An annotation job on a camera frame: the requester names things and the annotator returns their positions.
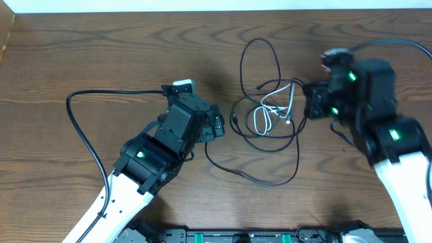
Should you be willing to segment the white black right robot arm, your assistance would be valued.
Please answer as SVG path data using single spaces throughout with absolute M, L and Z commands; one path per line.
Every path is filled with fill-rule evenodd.
M 396 74 L 383 59 L 322 55 L 329 79 L 307 84 L 304 114 L 332 117 L 385 186 L 409 242 L 431 241 L 431 145 L 420 123 L 398 114 Z

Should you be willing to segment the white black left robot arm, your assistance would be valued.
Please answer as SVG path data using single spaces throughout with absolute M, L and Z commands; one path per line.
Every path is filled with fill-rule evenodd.
M 97 199 L 65 242 L 113 242 L 155 195 L 191 160 L 197 143 L 223 136 L 218 105 L 191 92 L 166 94 L 167 112 L 121 148 Z

